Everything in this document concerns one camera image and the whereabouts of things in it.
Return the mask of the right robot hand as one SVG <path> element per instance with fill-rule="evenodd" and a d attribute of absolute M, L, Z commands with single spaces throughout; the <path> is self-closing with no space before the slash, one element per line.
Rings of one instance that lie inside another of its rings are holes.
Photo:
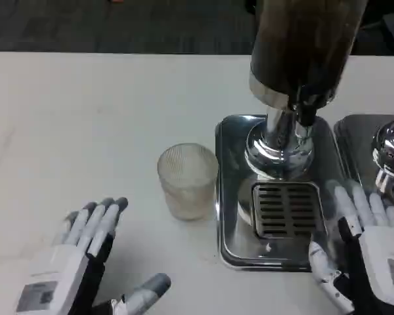
<path fill-rule="evenodd" d="M 317 285 L 342 314 L 394 314 L 394 206 L 377 193 L 367 195 L 351 180 L 326 187 L 336 209 L 345 258 L 340 270 L 312 235 L 309 264 Z"/>

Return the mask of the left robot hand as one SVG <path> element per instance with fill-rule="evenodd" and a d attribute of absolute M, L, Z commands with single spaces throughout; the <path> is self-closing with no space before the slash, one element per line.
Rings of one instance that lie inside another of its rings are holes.
<path fill-rule="evenodd" d="M 95 304 L 128 199 L 106 198 L 70 213 L 50 247 L 33 256 L 14 314 L 144 314 L 171 287 L 159 273 L 130 294 Z"/>

